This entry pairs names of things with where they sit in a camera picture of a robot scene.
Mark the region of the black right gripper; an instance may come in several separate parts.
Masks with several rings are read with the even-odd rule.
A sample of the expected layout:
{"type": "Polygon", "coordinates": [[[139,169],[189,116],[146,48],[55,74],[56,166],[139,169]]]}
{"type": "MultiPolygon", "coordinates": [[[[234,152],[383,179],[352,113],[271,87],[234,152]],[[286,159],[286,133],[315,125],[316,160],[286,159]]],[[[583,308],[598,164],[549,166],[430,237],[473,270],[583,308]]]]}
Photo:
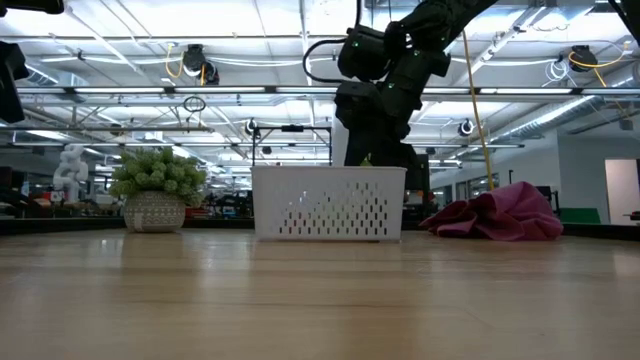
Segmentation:
{"type": "MultiPolygon", "coordinates": [[[[334,102],[336,117],[350,130],[345,166],[360,166],[370,154],[370,136],[366,132],[405,138],[410,132],[411,115],[422,107],[421,92],[415,93],[385,82],[342,82],[334,102]]],[[[371,152],[371,164],[416,168],[420,162],[411,145],[382,139],[371,152]]]]}

